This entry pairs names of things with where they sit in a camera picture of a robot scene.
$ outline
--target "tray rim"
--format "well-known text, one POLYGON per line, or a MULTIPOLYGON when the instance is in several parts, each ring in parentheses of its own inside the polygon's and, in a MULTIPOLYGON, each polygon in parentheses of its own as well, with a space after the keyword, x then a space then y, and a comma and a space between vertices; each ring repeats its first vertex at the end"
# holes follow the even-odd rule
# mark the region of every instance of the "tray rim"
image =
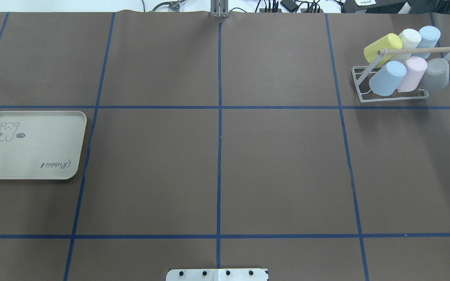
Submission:
POLYGON ((26 114, 35 114, 35 115, 39 115, 39 114, 46 114, 46 115, 53 115, 56 114, 57 112, 60 112, 61 114, 63 113, 74 113, 74 114, 78 114, 80 113, 81 117, 84 118, 84 128, 82 130, 82 136, 81 136, 81 149, 79 152, 79 155, 77 157, 77 166, 75 167, 75 169, 73 170, 73 173, 68 176, 68 177, 63 177, 63 176, 59 176, 59 177, 45 177, 45 178, 29 178, 27 176, 23 176, 23 177, 15 177, 15 176, 2 176, 0 177, 0 180, 68 180, 72 177, 74 177, 77 174, 77 170, 79 169, 79 162, 81 159, 81 153, 82 153, 82 146, 84 145, 84 136, 86 135, 86 126, 88 124, 88 118, 86 117, 86 114, 84 114, 84 112, 79 111, 79 110, 2 110, 0 111, 0 115, 2 114, 19 114, 19 115, 26 115, 26 114))

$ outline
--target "cartoon animal drawing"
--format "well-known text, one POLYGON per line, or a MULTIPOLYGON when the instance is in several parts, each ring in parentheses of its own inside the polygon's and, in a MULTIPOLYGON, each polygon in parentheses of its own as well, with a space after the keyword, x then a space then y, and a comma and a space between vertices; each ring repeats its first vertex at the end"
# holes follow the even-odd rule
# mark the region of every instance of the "cartoon animal drawing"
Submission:
POLYGON ((20 123, 1 123, 0 142, 11 141, 20 123))

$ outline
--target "tray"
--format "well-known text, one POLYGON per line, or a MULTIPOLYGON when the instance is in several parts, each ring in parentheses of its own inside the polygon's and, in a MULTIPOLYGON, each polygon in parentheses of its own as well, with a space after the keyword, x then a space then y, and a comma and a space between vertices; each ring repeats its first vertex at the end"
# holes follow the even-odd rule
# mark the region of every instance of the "tray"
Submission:
POLYGON ((80 111, 1 111, 0 180, 67 180, 86 130, 80 111))

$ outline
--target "wooden handle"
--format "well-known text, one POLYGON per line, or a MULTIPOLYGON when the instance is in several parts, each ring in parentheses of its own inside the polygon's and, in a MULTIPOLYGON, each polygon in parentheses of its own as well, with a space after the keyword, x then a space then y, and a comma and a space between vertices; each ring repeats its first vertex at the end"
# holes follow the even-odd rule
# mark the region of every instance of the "wooden handle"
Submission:
POLYGON ((418 48, 418 49, 383 49, 378 51, 378 55, 399 55, 401 53, 440 53, 440 52, 450 52, 450 47, 439 47, 439 48, 418 48))

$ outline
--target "gray table surface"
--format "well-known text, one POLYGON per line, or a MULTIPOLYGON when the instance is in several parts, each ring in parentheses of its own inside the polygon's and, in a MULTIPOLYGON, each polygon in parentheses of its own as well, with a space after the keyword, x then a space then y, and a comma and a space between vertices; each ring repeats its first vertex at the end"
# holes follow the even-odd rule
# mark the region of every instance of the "gray table surface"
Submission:
POLYGON ((0 280, 450 280, 450 86, 359 102, 439 14, 0 14, 0 111, 81 110, 70 180, 0 180, 0 280))

